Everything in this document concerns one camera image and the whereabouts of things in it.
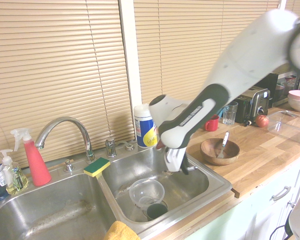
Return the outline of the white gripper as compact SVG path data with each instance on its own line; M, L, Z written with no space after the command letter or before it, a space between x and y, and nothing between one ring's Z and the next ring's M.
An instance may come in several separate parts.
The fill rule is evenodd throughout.
M164 154L165 165L170 172L178 172L181 168L185 175L189 174L189 163L187 160L183 160L186 153L186 148L166 148Z

